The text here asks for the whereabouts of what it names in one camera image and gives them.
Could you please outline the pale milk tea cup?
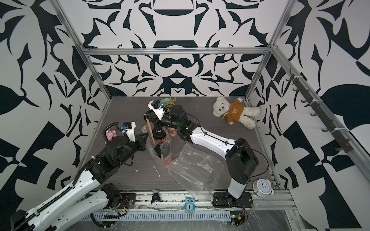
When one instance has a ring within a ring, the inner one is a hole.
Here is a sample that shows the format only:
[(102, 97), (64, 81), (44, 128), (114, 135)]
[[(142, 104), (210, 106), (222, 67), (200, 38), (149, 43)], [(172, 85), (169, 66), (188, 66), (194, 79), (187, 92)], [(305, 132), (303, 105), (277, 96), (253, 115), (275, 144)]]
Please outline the pale milk tea cup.
[(176, 136), (177, 135), (177, 129), (174, 129), (174, 128), (167, 128), (168, 130), (168, 134), (170, 136)]

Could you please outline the red milk tea cup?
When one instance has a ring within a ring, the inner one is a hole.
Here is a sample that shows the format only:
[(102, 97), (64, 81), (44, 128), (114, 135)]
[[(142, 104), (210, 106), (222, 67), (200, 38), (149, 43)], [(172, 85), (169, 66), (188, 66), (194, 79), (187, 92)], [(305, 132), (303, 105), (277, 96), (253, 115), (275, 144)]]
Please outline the red milk tea cup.
[(167, 168), (172, 162), (172, 148), (170, 143), (159, 143), (154, 148), (155, 162), (162, 168)]
[(167, 134), (164, 128), (155, 127), (152, 130), (155, 144), (163, 143), (167, 139)]

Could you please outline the clear plastic carrier bag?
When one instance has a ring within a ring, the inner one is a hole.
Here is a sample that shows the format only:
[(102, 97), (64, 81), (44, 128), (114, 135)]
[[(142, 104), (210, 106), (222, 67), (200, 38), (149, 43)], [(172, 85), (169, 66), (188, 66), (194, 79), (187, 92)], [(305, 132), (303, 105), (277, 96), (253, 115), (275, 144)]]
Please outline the clear plastic carrier bag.
[(172, 162), (172, 139), (167, 130), (162, 129), (162, 137), (155, 136), (155, 133), (149, 130), (148, 125), (142, 127), (141, 131), (148, 133), (145, 147), (150, 156), (160, 167), (167, 168)]

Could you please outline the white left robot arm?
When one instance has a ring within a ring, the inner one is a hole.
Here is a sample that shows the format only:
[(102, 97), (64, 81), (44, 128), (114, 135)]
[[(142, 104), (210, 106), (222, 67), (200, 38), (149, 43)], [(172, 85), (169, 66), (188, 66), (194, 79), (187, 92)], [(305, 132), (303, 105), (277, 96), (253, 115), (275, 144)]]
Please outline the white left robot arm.
[(149, 134), (127, 134), (107, 140), (105, 148), (92, 157), (77, 173), (73, 182), (29, 211), (19, 210), (11, 218), (13, 231), (55, 231), (63, 223), (78, 221), (105, 207), (115, 208), (122, 202), (113, 184), (103, 183), (118, 172), (136, 152), (145, 151)]

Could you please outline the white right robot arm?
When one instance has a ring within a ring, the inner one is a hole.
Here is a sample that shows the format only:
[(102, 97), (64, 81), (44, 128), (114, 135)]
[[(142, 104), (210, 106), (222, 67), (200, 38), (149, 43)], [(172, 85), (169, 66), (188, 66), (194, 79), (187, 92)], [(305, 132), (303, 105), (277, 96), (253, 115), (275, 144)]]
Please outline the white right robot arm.
[(226, 198), (231, 203), (239, 202), (259, 164), (255, 155), (258, 151), (243, 138), (227, 139), (207, 131), (200, 122), (191, 121), (188, 118), (190, 114), (181, 105), (165, 108), (156, 100), (147, 106), (149, 110), (144, 113), (144, 119), (152, 122), (157, 130), (163, 127), (176, 129), (182, 140), (205, 147), (226, 160), (231, 177)]

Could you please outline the paper straw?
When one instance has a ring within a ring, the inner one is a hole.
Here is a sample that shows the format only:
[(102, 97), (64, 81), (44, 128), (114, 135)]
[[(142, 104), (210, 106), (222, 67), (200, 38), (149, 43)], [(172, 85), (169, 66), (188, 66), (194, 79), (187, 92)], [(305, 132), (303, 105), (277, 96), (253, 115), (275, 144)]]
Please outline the paper straw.
[(156, 146), (156, 142), (155, 142), (153, 131), (152, 131), (152, 128), (151, 128), (151, 125), (150, 125), (150, 122), (149, 122), (149, 119), (148, 118), (146, 118), (146, 122), (147, 122), (147, 125), (148, 125), (148, 130), (150, 132), (150, 136), (151, 136), (151, 140), (152, 140), (153, 146), (155, 147)]

